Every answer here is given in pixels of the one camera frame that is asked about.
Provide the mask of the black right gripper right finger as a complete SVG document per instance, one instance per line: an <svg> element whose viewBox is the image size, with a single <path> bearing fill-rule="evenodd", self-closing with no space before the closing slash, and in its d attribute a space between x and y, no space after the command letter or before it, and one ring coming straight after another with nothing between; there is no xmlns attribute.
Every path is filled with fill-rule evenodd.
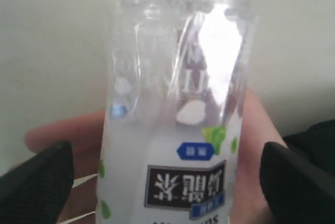
<svg viewBox="0 0 335 224"><path fill-rule="evenodd" d="M259 178L274 223L334 223L334 176L294 151L266 143Z"/></svg>

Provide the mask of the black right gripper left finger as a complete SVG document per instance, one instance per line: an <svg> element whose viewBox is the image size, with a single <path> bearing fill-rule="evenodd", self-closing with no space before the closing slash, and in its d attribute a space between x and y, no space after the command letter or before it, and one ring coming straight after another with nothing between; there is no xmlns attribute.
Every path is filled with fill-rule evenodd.
<svg viewBox="0 0 335 224"><path fill-rule="evenodd" d="M57 223L73 183L72 146L56 142L1 176L1 223Z"/></svg>

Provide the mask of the black sleeved forearm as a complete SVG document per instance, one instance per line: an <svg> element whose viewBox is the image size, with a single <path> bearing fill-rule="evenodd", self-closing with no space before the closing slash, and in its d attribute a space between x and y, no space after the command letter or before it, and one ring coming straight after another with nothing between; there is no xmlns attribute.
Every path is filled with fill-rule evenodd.
<svg viewBox="0 0 335 224"><path fill-rule="evenodd" d="M317 123L283 140L291 150L315 166L334 173L334 120Z"/></svg>

